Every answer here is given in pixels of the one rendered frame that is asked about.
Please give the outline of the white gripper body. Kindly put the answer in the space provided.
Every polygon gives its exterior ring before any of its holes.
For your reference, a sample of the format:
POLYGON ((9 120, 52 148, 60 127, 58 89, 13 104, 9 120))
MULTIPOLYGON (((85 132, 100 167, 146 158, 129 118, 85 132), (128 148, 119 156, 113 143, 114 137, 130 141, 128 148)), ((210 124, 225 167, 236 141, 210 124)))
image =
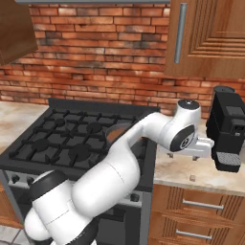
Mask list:
POLYGON ((159 150, 165 154, 173 153, 176 155, 186 155, 186 156, 198 156, 199 158, 209 158, 212 154, 212 147, 214 146, 214 141, 209 138, 197 137, 194 139, 190 145, 181 151, 176 153, 171 152, 162 146, 159 146, 159 150))

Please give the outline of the saucepan with hot chocolate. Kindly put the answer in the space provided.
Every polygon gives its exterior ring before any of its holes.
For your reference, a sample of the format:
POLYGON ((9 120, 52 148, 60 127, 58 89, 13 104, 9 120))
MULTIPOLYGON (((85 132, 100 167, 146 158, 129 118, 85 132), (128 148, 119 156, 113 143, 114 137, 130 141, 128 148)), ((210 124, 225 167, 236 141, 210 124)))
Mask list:
POLYGON ((109 127, 105 132, 107 147, 110 147, 121 135, 132 126, 129 122, 117 123, 109 127))

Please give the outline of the black coffee machine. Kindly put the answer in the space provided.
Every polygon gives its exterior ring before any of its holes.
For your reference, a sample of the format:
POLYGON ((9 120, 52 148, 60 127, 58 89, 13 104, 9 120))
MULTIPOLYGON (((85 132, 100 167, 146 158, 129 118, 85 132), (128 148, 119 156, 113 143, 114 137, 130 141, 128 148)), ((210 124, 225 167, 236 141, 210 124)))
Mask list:
POLYGON ((238 172, 245 141, 245 103, 232 87, 215 86, 206 122, 207 137, 214 141, 212 159, 217 170, 238 172))

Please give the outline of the wooden drawer front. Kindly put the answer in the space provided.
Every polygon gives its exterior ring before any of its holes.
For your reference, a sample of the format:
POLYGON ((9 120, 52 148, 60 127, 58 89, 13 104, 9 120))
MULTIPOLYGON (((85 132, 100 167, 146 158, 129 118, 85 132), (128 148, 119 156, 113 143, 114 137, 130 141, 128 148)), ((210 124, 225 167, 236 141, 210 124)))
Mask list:
POLYGON ((172 212, 152 212, 148 245, 245 245, 245 226, 172 212), (212 240, 176 233, 212 235, 212 240))
POLYGON ((153 187, 151 209, 156 212, 188 213, 193 216, 245 225, 245 197, 237 195, 155 185, 153 187), (182 203, 183 199, 224 205, 225 208, 224 210, 216 210, 186 205, 182 203))

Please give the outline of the silver and black oven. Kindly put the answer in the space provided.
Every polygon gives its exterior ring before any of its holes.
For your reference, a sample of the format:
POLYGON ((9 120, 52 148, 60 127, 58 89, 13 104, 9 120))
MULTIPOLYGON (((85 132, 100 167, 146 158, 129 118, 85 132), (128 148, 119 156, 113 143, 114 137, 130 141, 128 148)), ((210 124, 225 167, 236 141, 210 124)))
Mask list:
MULTIPOLYGON (((33 174, 13 172, 0 169, 0 181, 11 199, 13 210, 21 222, 24 221, 32 203, 29 195, 27 178, 33 174), (20 177, 15 184, 11 177, 20 177)), ((151 193, 142 188, 134 189, 109 211, 100 215, 99 232, 96 237, 98 245, 147 245, 151 193), (132 202, 130 195, 140 195, 138 202, 132 202)))

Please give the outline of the black gas hob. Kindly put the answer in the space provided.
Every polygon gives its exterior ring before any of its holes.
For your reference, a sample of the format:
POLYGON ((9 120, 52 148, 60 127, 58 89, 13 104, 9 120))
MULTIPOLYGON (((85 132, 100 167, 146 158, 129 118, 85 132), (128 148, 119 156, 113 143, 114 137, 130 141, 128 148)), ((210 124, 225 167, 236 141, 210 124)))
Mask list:
MULTIPOLYGON (((50 99, 49 108, 0 154, 0 169, 33 174, 35 178, 49 170, 60 170, 75 183, 108 154, 105 132, 109 127, 134 125, 158 110, 142 105, 50 99)), ((131 151, 140 167, 136 188, 151 192, 156 144, 142 137, 131 151)))

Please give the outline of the wooden base cupboard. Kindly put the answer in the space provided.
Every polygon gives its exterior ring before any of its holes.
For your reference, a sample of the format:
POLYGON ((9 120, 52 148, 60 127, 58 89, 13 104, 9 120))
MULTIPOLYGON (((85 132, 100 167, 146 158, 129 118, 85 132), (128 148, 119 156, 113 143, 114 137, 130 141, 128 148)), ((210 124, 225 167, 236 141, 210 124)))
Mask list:
POLYGON ((23 228, 2 185, 0 185, 0 225, 23 228))

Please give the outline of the brown range hood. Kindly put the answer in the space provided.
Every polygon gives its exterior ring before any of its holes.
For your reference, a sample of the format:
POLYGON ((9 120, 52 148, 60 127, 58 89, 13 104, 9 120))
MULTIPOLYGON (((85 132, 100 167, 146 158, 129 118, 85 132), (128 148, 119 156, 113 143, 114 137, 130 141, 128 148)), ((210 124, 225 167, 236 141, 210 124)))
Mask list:
POLYGON ((0 66, 37 49, 29 7, 0 0, 0 66))

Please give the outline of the wooden wall cupboard door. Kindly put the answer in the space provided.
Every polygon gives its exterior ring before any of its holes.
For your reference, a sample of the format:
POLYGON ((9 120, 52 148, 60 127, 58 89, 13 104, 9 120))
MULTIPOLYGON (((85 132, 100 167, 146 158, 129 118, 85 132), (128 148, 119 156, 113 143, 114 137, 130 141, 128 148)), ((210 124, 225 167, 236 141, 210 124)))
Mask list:
POLYGON ((245 78, 245 0, 171 0, 165 74, 245 78), (180 4, 188 3, 180 63, 174 63, 180 4))

